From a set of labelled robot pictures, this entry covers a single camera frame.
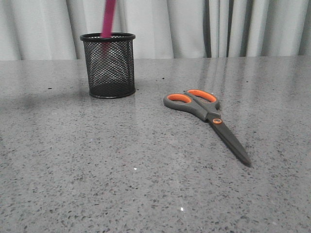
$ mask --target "pen holder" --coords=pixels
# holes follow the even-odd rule
[[[121,98],[135,93],[133,39],[134,34],[84,34],[83,41],[89,94],[102,99]]]

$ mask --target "speckled stone surface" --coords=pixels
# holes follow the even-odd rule
[[[1,233],[311,232],[311,57],[135,60],[135,80],[102,100],[84,61],[0,62]],[[191,88],[253,167],[163,105]]]

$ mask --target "scissor blade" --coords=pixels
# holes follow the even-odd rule
[[[251,160],[249,159],[244,147],[238,141],[236,136],[231,132],[231,130],[225,125],[225,123],[224,122],[222,122],[221,124],[213,123],[213,119],[215,119],[215,116],[213,115],[208,115],[207,119],[212,128],[215,130],[218,136],[225,142],[228,148],[234,153],[234,155],[242,163],[244,163],[247,166],[250,166]]]

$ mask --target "curtain fold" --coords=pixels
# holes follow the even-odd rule
[[[0,0],[0,60],[83,59],[105,0]],[[311,55],[309,0],[117,0],[135,58]]]

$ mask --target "scissor handle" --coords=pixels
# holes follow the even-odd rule
[[[207,119],[207,111],[185,94],[169,94],[164,97],[163,102],[169,108],[192,113],[202,121]]]
[[[207,110],[208,114],[215,115],[218,118],[221,117],[221,115],[217,111],[220,107],[220,104],[216,96],[212,95],[211,93],[198,90],[198,89],[187,90],[185,91],[185,94],[190,96],[197,104],[199,104],[202,108]]]
[[[190,93],[190,94],[192,94],[194,96],[202,97],[202,98],[208,100],[211,103],[217,101],[216,96],[214,96],[214,95],[212,95],[212,94],[210,94],[208,92],[202,91],[202,90],[191,89],[191,90],[185,91],[185,93]]]

